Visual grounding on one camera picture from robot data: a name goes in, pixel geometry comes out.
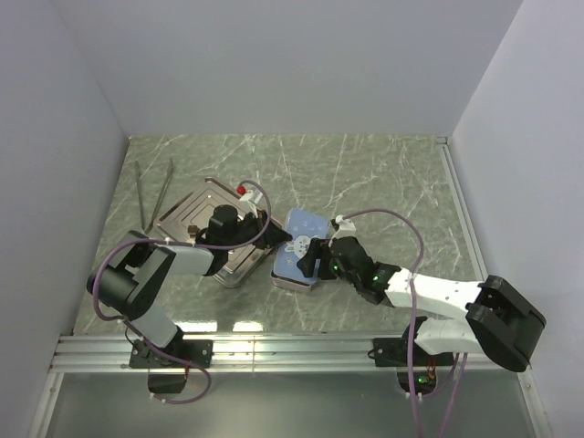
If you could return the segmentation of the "metal tin lid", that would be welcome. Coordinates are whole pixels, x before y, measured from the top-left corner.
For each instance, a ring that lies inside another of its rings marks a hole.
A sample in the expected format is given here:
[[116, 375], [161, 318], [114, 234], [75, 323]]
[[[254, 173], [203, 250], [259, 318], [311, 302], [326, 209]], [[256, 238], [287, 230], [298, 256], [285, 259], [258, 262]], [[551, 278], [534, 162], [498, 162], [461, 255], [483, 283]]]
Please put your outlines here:
[[[298, 260], [307, 252], [310, 240], [314, 237], [325, 239], [329, 233], [329, 219], [299, 208], [292, 208], [285, 221], [285, 230], [292, 240], [282, 244], [277, 252], [273, 270], [278, 274], [289, 273], [297, 268]], [[314, 278], [318, 279], [318, 266]]]

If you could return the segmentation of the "metal tin box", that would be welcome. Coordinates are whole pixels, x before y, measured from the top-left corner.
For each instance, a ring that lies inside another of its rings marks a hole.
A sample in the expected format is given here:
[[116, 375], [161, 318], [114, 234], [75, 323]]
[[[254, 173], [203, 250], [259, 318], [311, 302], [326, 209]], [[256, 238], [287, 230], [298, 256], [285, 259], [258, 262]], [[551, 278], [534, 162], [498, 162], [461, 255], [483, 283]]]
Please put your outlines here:
[[270, 276], [274, 286], [300, 293], [309, 292], [318, 282], [314, 277], [305, 277], [299, 269], [280, 274], [273, 270]]

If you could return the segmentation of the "steel tongs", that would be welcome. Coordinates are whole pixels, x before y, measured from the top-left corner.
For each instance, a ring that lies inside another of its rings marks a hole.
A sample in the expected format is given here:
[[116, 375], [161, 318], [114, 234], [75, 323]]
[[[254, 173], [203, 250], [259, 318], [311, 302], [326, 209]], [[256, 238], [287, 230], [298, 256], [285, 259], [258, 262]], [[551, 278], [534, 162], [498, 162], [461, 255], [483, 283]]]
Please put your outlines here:
[[141, 170], [141, 165], [138, 161], [135, 161], [133, 163], [133, 171], [137, 191], [141, 230], [143, 233], [147, 235], [154, 227], [155, 220], [159, 217], [159, 213], [162, 208], [162, 203], [166, 197], [174, 174], [174, 161], [173, 159], [168, 160], [168, 164], [166, 166], [166, 173], [161, 183], [160, 189], [157, 192], [157, 197], [155, 201], [150, 199], [148, 194], [144, 192], [142, 184], [144, 172]]

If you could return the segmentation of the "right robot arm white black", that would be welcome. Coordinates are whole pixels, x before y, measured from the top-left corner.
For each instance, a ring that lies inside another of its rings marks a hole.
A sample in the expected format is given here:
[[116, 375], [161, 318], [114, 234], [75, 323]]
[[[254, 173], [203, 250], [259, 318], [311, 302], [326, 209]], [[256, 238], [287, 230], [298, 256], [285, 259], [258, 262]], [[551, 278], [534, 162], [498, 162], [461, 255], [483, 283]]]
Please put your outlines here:
[[373, 305], [429, 313], [401, 343], [402, 356], [412, 364], [446, 352], [470, 353], [523, 372], [547, 324], [543, 314], [500, 276], [455, 281], [414, 274], [373, 260], [354, 236], [312, 239], [297, 267], [305, 277], [344, 280]]

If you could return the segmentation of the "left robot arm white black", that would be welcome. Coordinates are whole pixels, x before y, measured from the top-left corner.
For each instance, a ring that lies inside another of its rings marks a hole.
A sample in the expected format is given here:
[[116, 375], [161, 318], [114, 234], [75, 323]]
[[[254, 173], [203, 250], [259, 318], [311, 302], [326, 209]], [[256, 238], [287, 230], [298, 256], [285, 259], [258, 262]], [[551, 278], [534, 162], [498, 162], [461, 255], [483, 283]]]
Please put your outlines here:
[[134, 348], [164, 367], [186, 364], [193, 354], [183, 331], [155, 304], [165, 278], [176, 268], [214, 276], [231, 251], [247, 246], [270, 250], [292, 240], [265, 210], [239, 217], [232, 205], [214, 209], [208, 225], [190, 232], [188, 242], [156, 240], [130, 231], [88, 278], [94, 310], [104, 320], [120, 320], [138, 334]]

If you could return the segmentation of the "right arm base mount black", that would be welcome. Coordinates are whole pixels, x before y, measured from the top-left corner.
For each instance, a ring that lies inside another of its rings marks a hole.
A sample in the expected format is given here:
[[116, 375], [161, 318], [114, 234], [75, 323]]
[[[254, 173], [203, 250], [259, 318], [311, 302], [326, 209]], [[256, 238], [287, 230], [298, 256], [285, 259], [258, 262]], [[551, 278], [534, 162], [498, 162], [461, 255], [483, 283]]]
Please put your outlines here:
[[[407, 351], [409, 329], [397, 337], [375, 338], [372, 349], [367, 353], [377, 368], [398, 368], [397, 380], [400, 387], [409, 392], [407, 372]], [[414, 389], [419, 398], [439, 393], [453, 379], [459, 355], [452, 352], [430, 354], [413, 343], [412, 364]]]

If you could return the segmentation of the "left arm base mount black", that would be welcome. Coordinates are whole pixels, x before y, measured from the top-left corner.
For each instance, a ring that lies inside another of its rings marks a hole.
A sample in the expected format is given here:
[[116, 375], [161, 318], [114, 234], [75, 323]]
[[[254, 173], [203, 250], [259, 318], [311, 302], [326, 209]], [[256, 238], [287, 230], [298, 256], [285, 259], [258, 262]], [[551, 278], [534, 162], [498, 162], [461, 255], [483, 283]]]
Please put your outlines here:
[[[130, 342], [128, 368], [147, 370], [147, 387], [152, 398], [160, 402], [180, 405], [197, 402], [212, 388], [211, 366], [214, 342], [210, 339], [185, 339], [179, 329], [166, 347], [155, 347], [142, 339]], [[200, 371], [205, 379], [201, 391], [187, 399], [180, 399], [193, 371]]]

